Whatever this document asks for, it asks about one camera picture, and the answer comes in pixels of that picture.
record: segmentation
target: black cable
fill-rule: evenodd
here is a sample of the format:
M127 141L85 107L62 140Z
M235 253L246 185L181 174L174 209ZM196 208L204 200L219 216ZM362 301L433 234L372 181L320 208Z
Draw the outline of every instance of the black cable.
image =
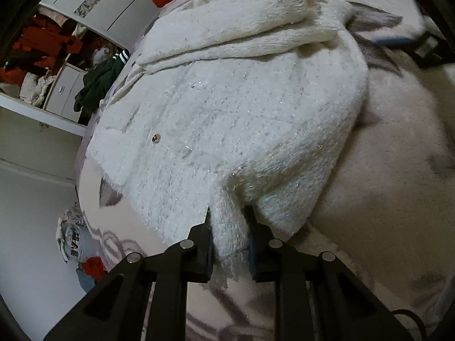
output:
M426 328L424 322L420 319L420 317L415 314L414 312L408 310L408 309L397 309L392 312L393 315L406 315L407 317L411 318L416 324L417 328L419 329L420 336L422 337L422 341L426 341L428 338L428 335L426 333Z

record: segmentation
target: dark green jacket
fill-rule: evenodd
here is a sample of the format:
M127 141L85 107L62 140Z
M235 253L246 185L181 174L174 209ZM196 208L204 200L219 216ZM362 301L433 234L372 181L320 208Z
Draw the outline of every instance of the dark green jacket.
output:
M100 106L115 79L125 66L130 53L123 50L113 58L106 59L84 75L84 88L76 95L74 111L84 108L89 113L95 113Z

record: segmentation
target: white drawer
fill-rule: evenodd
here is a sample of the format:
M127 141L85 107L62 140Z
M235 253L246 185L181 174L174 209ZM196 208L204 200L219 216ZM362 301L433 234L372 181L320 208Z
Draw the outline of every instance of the white drawer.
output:
M49 94L45 110L77 122L80 112L73 110L74 97L84 87L84 74L85 72L65 64Z

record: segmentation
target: black device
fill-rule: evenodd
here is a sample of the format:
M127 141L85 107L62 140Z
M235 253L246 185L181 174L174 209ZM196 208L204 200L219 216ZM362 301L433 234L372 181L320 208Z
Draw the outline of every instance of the black device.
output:
M256 282L276 283L279 341L412 341L372 292L331 252L312 256L274 238L244 211L249 268ZM206 283L213 269L210 210L203 224L164 253L131 253L49 332L45 341L140 340L147 301L155 289L146 341L184 341L187 283Z

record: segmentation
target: silver rivet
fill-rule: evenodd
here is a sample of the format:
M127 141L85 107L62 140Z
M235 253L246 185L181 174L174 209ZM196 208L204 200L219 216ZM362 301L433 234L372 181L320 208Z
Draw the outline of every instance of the silver rivet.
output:
M329 251L326 251L326 252L323 252L322 253L322 258L325 260L325 261L334 261L336 256L334 253L332 252L329 252Z
M181 243L180 243L180 247L182 249L190 249L194 246L194 242L191 241L191 240L183 240Z
M157 134L155 134L155 135L152 137L152 142L153 142L154 144L157 144L157 143L160 142L160 141L161 141L161 135L160 135L160 134L157 133Z
M281 246L283 246L283 241L274 238L268 242L268 245L273 249L279 249Z
M141 255L138 252L132 252L128 254L127 261L128 263L137 263L141 258Z

